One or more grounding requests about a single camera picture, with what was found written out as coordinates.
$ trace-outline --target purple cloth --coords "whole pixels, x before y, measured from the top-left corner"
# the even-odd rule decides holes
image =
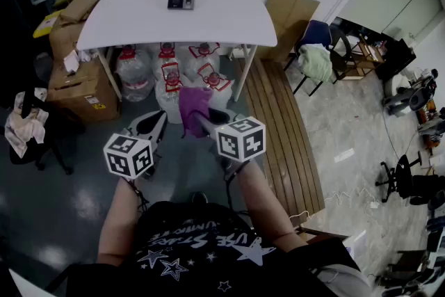
[[[196,118],[202,115],[209,119],[209,100],[212,95],[210,88],[187,88],[179,91],[179,112],[184,126],[184,136],[189,130],[196,138],[207,134],[202,129],[201,122]]]

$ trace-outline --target black office chair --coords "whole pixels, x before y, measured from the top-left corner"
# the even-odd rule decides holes
[[[302,37],[295,43],[294,46],[294,52],[293,54],[289,54],[289,62],[284,67],[284,71],[286,71],[291,63],[300,56],[300,47],[303,45],[309,45],[309,44],[322,44],[324,47],[328,47],[331,43],[331,35],[329,31],[329,26],[325,22],[320,22],[317,20],[311,20],[305,32],[303,33]],[[302,81],[298,84],[297,88],[293,91],[293,94],[297,93],[297,90],[300,89],[300,87],[303,85],[303,83],[308,79],[309,77],[305,75],[305,77],[302,79]],[[323,84],[322,81],[320,81],[315,89],[309,94],[311,97],[317,89],[320,88],[320,86]]]
[[[388,197],[393,192],[398,192],[398,194],[403,198],[408,198],[415,193],[414,185],[412,181],[411,175],[411,167],[420,163],[422,164],[422,158],[420,156],[420,152],[417,152],[418,159],[413,162],[409,162],[406,155],[403,155],[397,163],[395,168],[391,170],[388,169],[388,166],[385,162],[381,162],[380,165],[385,167],[387,173],[387,180],[384,182],[376,182],[376,186],[382,186],[383,184],[388,185],[388,192],[386,198],[382,199],[382,203],[386,203],[388,201]]]

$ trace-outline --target green cloth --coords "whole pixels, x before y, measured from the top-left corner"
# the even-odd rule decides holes
[[[309,78],[326,82],[332,74],[329,51],[321,45],[303,45],[298,59],[301,72]]]

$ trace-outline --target white cloth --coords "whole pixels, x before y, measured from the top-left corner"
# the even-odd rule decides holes
[[[47,90],[35,88],[34,96],[45,101]],[[22,106],[25,92],[20,92],[15,96],[14,110],[6,119],[5,137],[20,158],[23,158],[28,149],[26,143],[34,138],[37,144],[42,144],[45,139],[45,122],[48,112],[39,108],[32,108],[26,118],[22,118]]]
[[[303,45],[299,52],[298,64],[300,65],[300,71],[305,76],[322,82],[326,82],[331,77],[330,53],[322,44]]]

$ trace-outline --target black t-shirt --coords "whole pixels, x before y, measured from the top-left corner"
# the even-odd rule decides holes
[[[75,268],[68,278],[67,296],[187,291],[336,296],[317,277],[317,271],[334,264],[358,271],[338,239],[284,253],[225,207],[160,202],[139,220],[134,252],[121,266]]]

